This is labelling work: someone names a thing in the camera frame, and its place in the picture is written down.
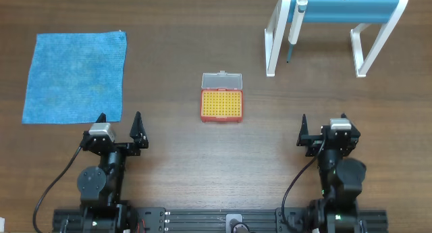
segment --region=brown wood surface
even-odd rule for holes
[[[128,140],[141,111],[150,149],[129,159],[123,199],[135,206],[274,209],[309,161],[296,147],[303,113],[313,133],[346,112],[362,132],[352,156],[367,165],[360,207],[387,209],[391,232],[430,232],[432,218],[432,5],[410,0],[366,78],[356,78],[351,24],[305,24],[292,63],[284,39],[275,78],[265,77],[264,28],[277,0],[0,0],[0,217],[33,231],[44,189],[90,124],[21,124],[36,34],[128,35],[124,105],[114,124]],[[378,28],[362,34],[370,48]],[[243,74],[244,121],[200,121],[203,72]],[[98,157],[81,152],[40,208],[77,207],[76,178]],[[287,199],[320,197],[316,167]]]

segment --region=blue and white stand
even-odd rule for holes
[[[277,58],[286,23],[291,23],[287,61],[297,43],[302,23],[357,23],[350,31],[356,76],[366,76],[379,51],[404,13],[408,0],[279,0],[265,29],[267,77],[275,76]],[[360,33],[371,24],[380,24],[378,36],[363,59]]]

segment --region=white support frame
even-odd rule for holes
[[[291,0],[279,0],[271,15],[269,24],[264,30],[265,37],[265,70],[267,77],[275,76],[275,69],[286,22],[290,12]]]
[[[352,54],[354,56],[354,65],[356,68],[357,78],[366,77],[366,73],[371,67],[373,61],[378,56],[379,51],[384,46],[384,43],[389,38],[394,27],[398,23],[400,16],[404,13],[408,0],[399,0],[398,5],[390,16],[389,22],[383,24],[379,30],[378,36],[373,43],[369,54],[366,59],[363,60],[362,43],[360,41],[360,33],[367,28],[370,24],[359,24],[356,28],[350,31],[351,43],[352,43]]]

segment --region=orange box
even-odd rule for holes
[[[202,75],[200,115],[203,122],[243,120],[242,75],[205,73]]]

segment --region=blue bar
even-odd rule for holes
[[[304,23],[387,23],[399,0],[308,0]],[[291,0],[288,23],[296,0]]]

